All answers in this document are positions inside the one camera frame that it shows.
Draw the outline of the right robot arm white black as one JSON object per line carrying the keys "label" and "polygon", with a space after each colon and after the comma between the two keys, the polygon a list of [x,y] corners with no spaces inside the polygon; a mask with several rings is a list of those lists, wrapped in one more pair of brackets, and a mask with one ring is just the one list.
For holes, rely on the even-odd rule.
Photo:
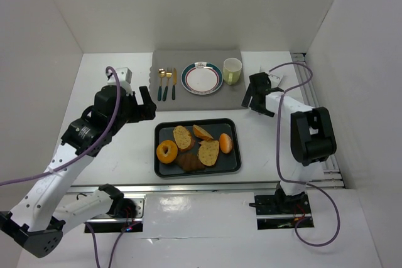
{"label": "right robot arm white black", "polygon": [[[306,213],[307,183],[317,165],[337,149],[329,111],[313,108],[274,88],[267,73],[249,77],[242,106],[289,129],[291,174],[280,176],[274,195],[251,203],[259,215]],[[235,172],[241,167],[239,140],[228,118],[163,122],[155,127],[154,171],[161,178]]]}

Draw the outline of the orange glazed donut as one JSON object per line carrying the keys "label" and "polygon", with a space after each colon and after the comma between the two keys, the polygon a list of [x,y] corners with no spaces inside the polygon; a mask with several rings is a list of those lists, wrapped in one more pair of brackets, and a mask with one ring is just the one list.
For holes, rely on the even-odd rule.
{"label": "orange glazed donut", "polygon": [[156,156],[159,162],[163,164],[170,164],[178,156],[178,147],[175,142],[171,140],[165,140],[161,142],[156,148]]}

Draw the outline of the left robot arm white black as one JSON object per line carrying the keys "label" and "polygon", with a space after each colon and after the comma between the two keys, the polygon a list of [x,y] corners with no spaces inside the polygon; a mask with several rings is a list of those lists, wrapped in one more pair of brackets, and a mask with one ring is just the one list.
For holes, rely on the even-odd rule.
{"label": "left robot arm white black", "polygon": [[123,87],[107,85],[95,94],[93,105],[71,122],[56,154],[25,197],[1,212],[1,231],[37,258],[52,252],[71,229],[98,215],[118,217],[135,204],[115,186],[104,184],[93,193],[61,206],[79,174],[125,125],[155,118],[156,104],[148,88],[139,88],[143,104]]}

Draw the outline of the orange round bun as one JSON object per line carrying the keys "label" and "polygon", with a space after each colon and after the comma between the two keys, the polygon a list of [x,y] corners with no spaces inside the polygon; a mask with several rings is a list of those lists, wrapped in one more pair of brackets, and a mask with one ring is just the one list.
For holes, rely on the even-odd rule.
{"label": "orange round bun", "polygon": [[222,133],[219,137],[219,145],[224,154],[229,154],[233,149],[233,141],[230,135]]}

